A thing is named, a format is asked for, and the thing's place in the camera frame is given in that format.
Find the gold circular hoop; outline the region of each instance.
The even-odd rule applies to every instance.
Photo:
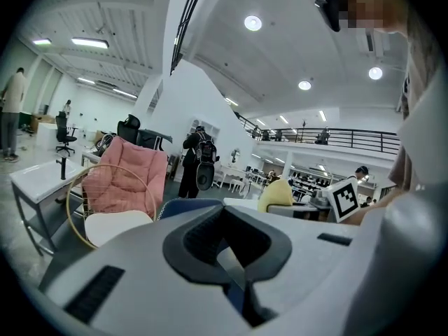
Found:
[[[76,229],[76,226],[74,225],[72,219],[71,219],[71,213],[70,213],[70,192],[73,189],[73,187],[75,186],[75,182],[77,182],[78,179],[81,179],[83,176],[87,175],[87,172],[90,171],[91,169],[94,168],[98,168],[98,167],[112,167],[112,168],[117,168],[117,169],[121,169],[123,171],[126,171],[127,173],[135,176],[137,179],[140,180],[140,182],[145,186],[146,191],[148,192],[148,194],[150,195],[151,201],[153,202],[153,208],[154,208],[154,216],[151,218],[150,216],[148,216],[152,221],[156,221],[157,220],[157,207],[155,205],[155,200],[154,200],[154,196],[151,193],[151,191],[148,189],[148,186],[146,185],[146,183],[143,181],[143,179],[141,179],[139,176],[137,176],[133,171],[128,170],[127,168],[123,168],[120,167],[118,165],[113,165],[113,164],[96,164],[96,165],[92,165],[86,169],[84,169],[83,171],[79,172],[76,177],[71,181],[71,183],[69,184],[69,189],[67,190],[67,196],[66,196],[66,202],[65,202],[65,211],[67,214],[67,218],[69,220],[71,229],[73,229],[73,231],[75,232],[76,236],[81,239],[83,241],[84,244],[88,245],[90,248],[92,249],[98,249],[97,246],[95,246],[94,244],[92,244],[90,241],[88,241],[86,238],[84,238],[80,232],[78,231],[78,229]]]

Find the gray pants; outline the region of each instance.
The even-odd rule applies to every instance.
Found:
[[[3,147],[3,155],[8,156],[8,148],[10,154],[15,154],[15,146],[17,145],[17,130],[19,127],[19,113],[3,112],[1,116],[1,146]]]

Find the fluorescent light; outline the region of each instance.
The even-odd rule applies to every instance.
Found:
[[[262,25],[259,17],[248,16],[244,19],[244,26],[251,31],[258,31]]]
[[[91,46],[93,48],[109,48],[107,41],[97,40],[95,38],[73,37],[72,42],[75,45]]]
[[[51,45],[51,40],[49,38],[42,38],[40,40],[34,40],[34,45]]]
[[[235,106],[238,106],[238,103],[235,101],[232,101],[230,98],[226,97],[225,100],[231,104],[234,104]]]
[[[311,83],[308,81],[300,81],[299,88],[304,91],[308,91],[311,88]]]
[[[280,118],[281,118],[281,120],[282,121],[284,121],[286,124],[288,124],[289,122],[287,121],[287,119],[286,118],[284,118],[282,115],[280,115]]]
[[[130,93],[127,93],[127,92],[123,92],[123,91],[117,90],[116,88],[114,88],[113,91],[115,91],[117,93],[120,93],[122,95],[128,96],[128,97],[132,97],[132,98],[137,99],[137,96],[135,94],[130,94]]]
[[[327,118],[325,117],[325,113],[323,111],[319,111],[319,113],[321,114],[322,121],[323,122],[327,122]]]
[[[383,71],[379,67],[373,67],[369,70],[369,77],[372,80],[379,80],[383,76]]]
[[[78,77],[78,80],[79,80],[79,81],[86,82],[86,83],[89,83],[89,84],[91,84],[91,85],[94,85],[94,84],[95,84],[94,81],[91,81],[91,80],[88,80],[88,79],[86,79],[86,78],[82,78],[82,77]]]

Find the pink cushion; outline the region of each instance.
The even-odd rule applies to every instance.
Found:
[[[167,154],[135,146],[116,136],[99,162],[118,165],[135,173],[148,186],[158,208],[162,203],[167,171]],[[82,182],[95,213],[140,210],[155,215],[152,199],[135,176],[119,168],[94,168]]]

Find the pink padded armchair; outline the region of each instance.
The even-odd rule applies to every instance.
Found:
[[[167,171],[167,154],[135,146],[116,136],[101,157],[100,164],[117,165],[130,170],[148,186],[156,207],[162,203]],[[107,169],[97,173],[95,169],[82,182],[89,203],[95,213],[113,213],[140,210],[151,218],[155,215],[152,199],[135,177],[122,169]]]

